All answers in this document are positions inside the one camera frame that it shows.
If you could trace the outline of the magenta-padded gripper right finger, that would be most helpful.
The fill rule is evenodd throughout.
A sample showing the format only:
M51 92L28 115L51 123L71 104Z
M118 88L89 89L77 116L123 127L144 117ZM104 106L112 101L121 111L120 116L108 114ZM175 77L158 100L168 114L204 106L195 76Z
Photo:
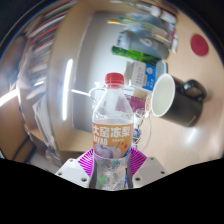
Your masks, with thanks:
M127 167L129 188L140 188L168 175L155 157L147 157L136 148L131 148Z

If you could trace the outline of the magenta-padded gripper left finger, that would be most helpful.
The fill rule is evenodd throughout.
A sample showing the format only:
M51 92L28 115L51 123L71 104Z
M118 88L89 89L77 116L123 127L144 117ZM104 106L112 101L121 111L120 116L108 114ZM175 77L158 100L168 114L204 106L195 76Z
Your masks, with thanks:
M55 175L83 188L88 188L92 173L93 150L90 149L77 159L69 158Z

